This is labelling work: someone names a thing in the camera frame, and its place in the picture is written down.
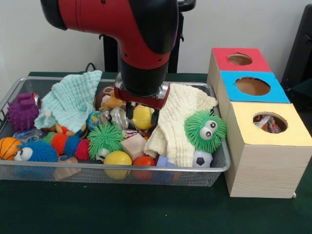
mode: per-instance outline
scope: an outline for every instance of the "yellow ball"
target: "yellow ball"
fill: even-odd
[[[142,130],[148,130],[152,127],[152,110],[149,107],[138,105],[133,111],[132,122]]]
[[[108,165],[132,165],[132,160],[129,155],[123,151],[115,151],[110,153],[104,160],[104,164]],[[114,170],[105,169],[105,173],[112,179],[124,179],[129,173],[129,170]]]

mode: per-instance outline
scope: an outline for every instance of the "mint green towel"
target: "mint green towel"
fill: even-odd
[[[58,122],[69,131],[78,132],[94,110],[94,96],[102,72],[68,75],[52,86],[42,99],[41,113],[35,119],[35,127],[51,128]]]

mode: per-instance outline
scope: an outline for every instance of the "purple spiky ball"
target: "purple spiky ball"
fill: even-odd
[[[16,132],[24,132],[34,127],[39,109],[31,93],[19,94],[8,107],[8,120]]]

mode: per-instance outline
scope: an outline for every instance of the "caterpillar toy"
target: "caterpillar toy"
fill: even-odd
[[[75,156],[78,160],[96,160],[103,163],[106,156],[117,150],[121,150],[123,140],[121,130],[115,124],[105,123],[96,127],[88,136],[88,139],[80,140],[78,136],[67,136],[62,133],[50,132],[44,139],[46,143],[56,150],[61,160]]]

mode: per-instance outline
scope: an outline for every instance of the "black cable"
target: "black cable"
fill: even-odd
[[[90,62],[90,63],[88,63],[88,65],[87,65],[87,67],[86,67],[86,69],[84,71],[87,72],[90,66],[92,66],[93,71],[96,70],[96,67],[94,66],[94,64]]]

